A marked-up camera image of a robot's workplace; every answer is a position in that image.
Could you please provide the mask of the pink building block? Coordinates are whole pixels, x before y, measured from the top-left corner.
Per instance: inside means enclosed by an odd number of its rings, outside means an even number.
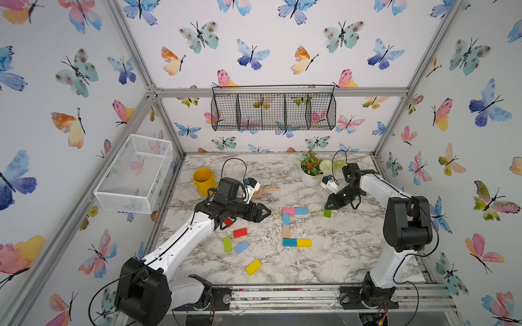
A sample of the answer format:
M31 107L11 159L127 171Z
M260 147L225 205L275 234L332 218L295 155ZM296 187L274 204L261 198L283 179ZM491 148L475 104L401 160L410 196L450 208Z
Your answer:
M283 214L287 214L287 215L295 215L296 214L296 209L294 209L294 208L283 208L282 213Z

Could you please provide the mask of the small yellow building block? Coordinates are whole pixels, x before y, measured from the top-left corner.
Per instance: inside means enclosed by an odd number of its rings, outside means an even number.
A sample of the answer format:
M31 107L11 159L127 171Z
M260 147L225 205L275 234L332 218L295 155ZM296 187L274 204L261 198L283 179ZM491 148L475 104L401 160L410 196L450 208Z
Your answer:
M310 248L310 247L312 247L312 241L311 241L311 239L297 239L296 245L297 245L297 247L301 247L301 248Z

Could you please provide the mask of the natural wood building block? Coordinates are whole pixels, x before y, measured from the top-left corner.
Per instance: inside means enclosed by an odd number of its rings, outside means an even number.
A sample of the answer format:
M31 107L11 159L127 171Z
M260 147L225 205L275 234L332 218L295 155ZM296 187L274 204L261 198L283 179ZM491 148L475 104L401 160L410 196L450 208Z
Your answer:
M289 225L283 225L282 234L283 234L284 239L290 238L290 226Z

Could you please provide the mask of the teal building block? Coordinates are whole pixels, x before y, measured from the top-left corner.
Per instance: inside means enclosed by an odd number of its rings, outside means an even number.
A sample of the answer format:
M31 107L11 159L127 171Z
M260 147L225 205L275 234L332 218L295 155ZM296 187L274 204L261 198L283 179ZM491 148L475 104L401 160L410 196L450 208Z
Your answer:
M284 247L297 247L298 241L296 239L283 239Z

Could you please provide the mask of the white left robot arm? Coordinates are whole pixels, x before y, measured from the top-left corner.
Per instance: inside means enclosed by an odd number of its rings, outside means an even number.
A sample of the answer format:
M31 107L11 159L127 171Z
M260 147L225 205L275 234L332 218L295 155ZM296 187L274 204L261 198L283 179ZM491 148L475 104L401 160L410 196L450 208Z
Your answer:
M207 192L187 222L166 242L141 259L130 258L118 280L114 307L141 325L158 325L176 308L190 306L206 311L213 308L212 284L191 274L172 283L176 270L189 253L226 221L242 219L260 223L271 211L253 202L260 190L254 178L238 181L229 177Z

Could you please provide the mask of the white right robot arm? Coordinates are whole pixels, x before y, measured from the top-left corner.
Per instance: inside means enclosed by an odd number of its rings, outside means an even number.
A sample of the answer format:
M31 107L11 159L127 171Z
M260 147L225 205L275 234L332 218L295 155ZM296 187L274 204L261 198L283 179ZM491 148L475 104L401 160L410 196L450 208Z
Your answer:
M407 194L387 182L374 170L363 170L356 163L342 168L344 188L333 175L326 175L321 186L331 191L325 209L351 206L356 210L364 196L370 195L386 210L383 222L385 244L377 264L361 285L342 287L340 304L344 309L397 308L392 297L401 284L402 270L417 252L432 242L429 202L422 196Z

